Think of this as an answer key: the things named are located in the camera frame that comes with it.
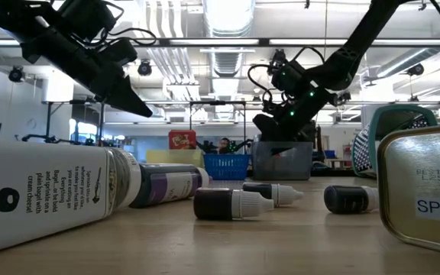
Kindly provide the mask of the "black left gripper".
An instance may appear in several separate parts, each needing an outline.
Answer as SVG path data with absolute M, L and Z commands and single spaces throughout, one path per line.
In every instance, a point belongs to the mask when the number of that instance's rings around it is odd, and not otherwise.
M 50 27 L 21 43 L 22 55 L 30 63 L 43 57 L 92 92 L 96 101 L 149 118 L 153 112 L 131 88 L 123 66 L 137 58 L 128 40 L 117 40 L 98 50 L 85 48 Z

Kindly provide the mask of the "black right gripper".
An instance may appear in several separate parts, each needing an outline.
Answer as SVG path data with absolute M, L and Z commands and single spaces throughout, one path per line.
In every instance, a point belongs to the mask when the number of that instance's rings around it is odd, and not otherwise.
M 267 115 L 256 115 L 253 123 L 261 132 L 260 140 L 276 143 L 270 149 L 272 156 L 293 148 L 289 142 L 298 138 L 299 132 L 327 104 L 336 106 L 338 95 L 318 87 L 299 97 L 293 104 L 285 105 L 277 121 Z

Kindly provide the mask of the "red Froot Loops box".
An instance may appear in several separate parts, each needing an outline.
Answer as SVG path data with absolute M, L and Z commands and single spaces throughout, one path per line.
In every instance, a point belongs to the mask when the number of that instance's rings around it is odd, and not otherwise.
M 194 130 L 171 130 L 168 134 L 169 149 L 196 149 L 196 132 Z

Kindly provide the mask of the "grey translucent plastic bin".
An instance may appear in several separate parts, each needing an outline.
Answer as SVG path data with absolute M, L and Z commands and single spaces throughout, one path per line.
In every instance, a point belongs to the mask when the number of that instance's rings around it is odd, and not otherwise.
M 254 180 L 308 180 L 312 171 L 312 142 L 254 142 Z

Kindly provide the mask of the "blue plastic bin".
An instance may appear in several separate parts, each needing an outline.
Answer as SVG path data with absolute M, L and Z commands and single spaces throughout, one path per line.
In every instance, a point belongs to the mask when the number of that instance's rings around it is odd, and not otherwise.
M 206 172 L 214 180 L 244 180 L 248 174 L 250 154 L 205 154 Z

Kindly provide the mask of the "small white-capped dropper bottle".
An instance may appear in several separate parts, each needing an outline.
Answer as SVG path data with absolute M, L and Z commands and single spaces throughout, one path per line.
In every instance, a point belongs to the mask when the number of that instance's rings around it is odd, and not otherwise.
M 295 190 L 291 186 L 269 183 L 244 183 L 244 191 L 260 193 L 265 199 L 272 199 L 275 207 L 282 205 L 292 205 L 301 200 L 303 192 Z
M 326 208 L 338 215 L 372 212 L 380 207 L 378 189 L 369 186 L 328 186 L 323 199 Z
M 274 210 L 274 201 L 242 189 L 199 188 L 193 196 L 197 219 L 231 221 L 258 217 Z

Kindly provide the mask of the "yellow plastic bin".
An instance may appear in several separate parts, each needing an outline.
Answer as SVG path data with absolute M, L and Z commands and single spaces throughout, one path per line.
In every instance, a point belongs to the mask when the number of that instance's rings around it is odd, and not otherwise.
M 203 152 L 201 150 L 148 150 L 147 163 L 176 163 L 191 164 L 195 167 L 204 167 Z

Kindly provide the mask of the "teal-framed metal box grater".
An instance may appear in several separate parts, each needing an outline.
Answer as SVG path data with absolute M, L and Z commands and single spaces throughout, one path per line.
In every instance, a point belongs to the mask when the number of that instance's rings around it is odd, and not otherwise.
M 417 105 L 378 106 L 368 123 L 355 136 L 351 162 L 357 176 L 376 178 L 377 148 L 394 131 L 426 128 L 438 124 L 433 112 Z

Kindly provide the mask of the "purple-label dark extract bottle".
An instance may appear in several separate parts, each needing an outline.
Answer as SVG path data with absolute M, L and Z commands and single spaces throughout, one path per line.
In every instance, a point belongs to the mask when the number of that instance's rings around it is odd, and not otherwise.
M 129 205 L 133 209 L 189 199 L 212 181 L 203 168 L 192 164 L 142 163 L 140 168 L 141 188 Z

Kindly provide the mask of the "overhead beam with light strips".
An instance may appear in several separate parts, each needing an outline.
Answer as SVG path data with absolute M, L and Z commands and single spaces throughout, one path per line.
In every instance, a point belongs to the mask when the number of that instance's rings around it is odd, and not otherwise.
M 342 47 L 347 40 L 343 38 L 207 38 L 163 37 L 154 39 L 137 39 L 120 37 L 120 40 L 129 40 L 133 45 L 140 47 Z M 380 38 L 376 39 L 372 47 L 432 47 L 440 48 L 440 38 Z

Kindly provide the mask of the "white-label bagel seasoning jar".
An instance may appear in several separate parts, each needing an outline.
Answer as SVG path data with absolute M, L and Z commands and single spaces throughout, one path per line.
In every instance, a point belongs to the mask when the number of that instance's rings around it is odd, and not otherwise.
M 122 149 L 0 141 L 0 250 L 104 219 L 140 187 Z

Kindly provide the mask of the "gold spice tin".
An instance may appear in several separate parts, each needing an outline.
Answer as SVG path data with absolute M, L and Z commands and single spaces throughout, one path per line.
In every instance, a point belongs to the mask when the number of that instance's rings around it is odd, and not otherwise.
M 387 135 L 377 149 L 377 185 L 388 232 L 440 251 L 440 125 Z

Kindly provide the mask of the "black background workstation frame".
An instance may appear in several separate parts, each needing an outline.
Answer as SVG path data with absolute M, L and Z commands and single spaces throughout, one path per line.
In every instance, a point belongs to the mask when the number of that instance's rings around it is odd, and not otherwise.
M 165 136 L 169 131 L 194 130 L 199 135 L 244 137 L 261 101 L 149 101 L 149 118 L 126 112 L 91 98 L 47 102 L 47 130 L 68 138 L 74 131 L 95 136 Z

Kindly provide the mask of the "silver ceiling air duct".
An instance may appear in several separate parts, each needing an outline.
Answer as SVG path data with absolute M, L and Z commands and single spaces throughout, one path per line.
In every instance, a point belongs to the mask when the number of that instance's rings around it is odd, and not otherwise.
M 251 33 L 255 0 L 202 0 L 208 37 L 242 38 Z M 209 54 L 212 92 L 224 99 L 238 93 L 244 52 L 241 47 L 214 48 Z

